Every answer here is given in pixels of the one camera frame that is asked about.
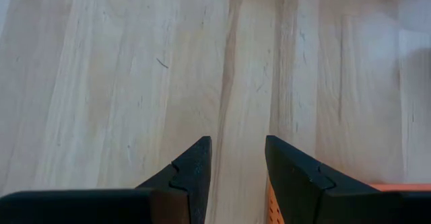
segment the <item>orange perforated object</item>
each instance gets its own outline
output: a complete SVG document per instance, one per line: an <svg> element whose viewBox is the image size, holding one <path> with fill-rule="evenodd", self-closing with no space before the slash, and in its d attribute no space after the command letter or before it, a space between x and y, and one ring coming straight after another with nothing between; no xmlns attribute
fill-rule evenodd
<svg viewBox="0 0 431 224"><path fill-rule="evenodd" d="M370 184L380 191L431 191L431 184Z"/></svg>
<svg viewBox="0 0 431 224"><path fill-rule="evenodd" d="M281 216L278 207L277 199L275 198L274 189L271 182L268 181L268 220L267 224L284 224L283 217Z"/></svg>

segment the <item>wooden surface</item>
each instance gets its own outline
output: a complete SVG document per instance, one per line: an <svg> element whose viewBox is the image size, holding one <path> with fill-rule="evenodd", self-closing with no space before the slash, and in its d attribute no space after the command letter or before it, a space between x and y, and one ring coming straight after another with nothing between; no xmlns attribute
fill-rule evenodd
<svg viewBox="0 0 431 224"><path fill-rule="evenodd" d="M265 220L265 135L431 182L431 0L0 0L0 193L127 188L213 139L207 223Z"/></svg>

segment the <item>scratch mark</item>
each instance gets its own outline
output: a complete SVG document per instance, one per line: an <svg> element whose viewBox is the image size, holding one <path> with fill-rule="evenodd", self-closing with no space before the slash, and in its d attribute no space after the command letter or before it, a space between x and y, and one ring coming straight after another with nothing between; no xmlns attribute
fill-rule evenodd
<svg viewBox="0 0 431 224"><path fill-rule="evenodd" d="M304 59L304 64L306 65L307 64L307 60L305 58L305 52L304 51L302 51L302 58Z"/></svg>
<svg viewBox="0 0 431 224"><path fill-rule="evenodd" d="M263 74L265 75L265 77L266 77L267 79L269 79L268 71L267 71L267 65L263 66Z"/></svg>
<svg viewBox="0 0 431 224"><path fill-rule="evenodd" d="M259 92L259 90L261 90L262 86L263 86L263 82L262 82L262 83L260 84L260 86L256 89L256 93L257 93L257 92Z"/></svg>
<svg viewBox="0 0 431 224"><path fill-rule="evenodd" d="M343 19L341 19L341 35L339 40L339 93L338 93L338 122L341 122L341 113L343 110Z"/></svg>
<svg viewBox="0 0 431 224"><path fill-rule="evenodd" d="M415 103L411 105L411 122L415 122Z"/></svg>
<svg viewBox="0 0 431 224"><path fill-rule="evenodd" d="M220 54L218 52L217 42L214 42L214 47L215 47L215 56L216 56L217 62L220 62Z"/></svg>
<svg viewBox="0 0 431 224"><path fill-rule="evenodd" d="M132 158L130 155L130 145L127 145L127 159L129 160L129 165L132 165Z"/></svg>
<svg viewBox="0 0 431 224"><path fill-rule="evenodd" d="M302 38L302 41L305 42L305 34L302 32L302 30L299 31L299 36Z"/></svg>
<svg viewBox="0 0 431 224"><path fill-rule="evenodd" d="M165 64L163 64L159 59L157 59L157 61L163 66L163 67L166 67L167 69L169 69L169 67L168 66L166 66Z"/></svg>

